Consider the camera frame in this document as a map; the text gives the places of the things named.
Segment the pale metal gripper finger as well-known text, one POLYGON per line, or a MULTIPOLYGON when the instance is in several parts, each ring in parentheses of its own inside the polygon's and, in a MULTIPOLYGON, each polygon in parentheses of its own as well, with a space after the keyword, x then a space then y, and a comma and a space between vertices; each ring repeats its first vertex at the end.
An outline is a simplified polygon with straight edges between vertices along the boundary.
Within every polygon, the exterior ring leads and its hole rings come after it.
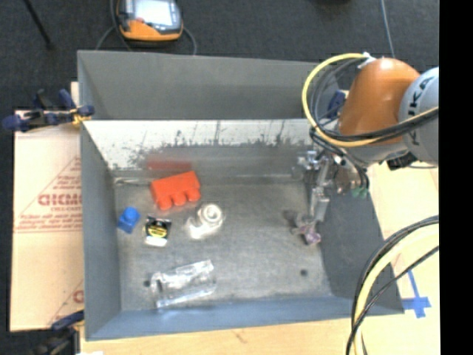
POLYGON ((319 203, 318 189, 311 189, 308 201, 308 214, 311 220, 316 220, 316 210, 319 203))
POLYGON ((327 207, 330 204, 330 198, 324 195, 320 195, 316 198, 316 220, 318 222, 323 222, 327 207))

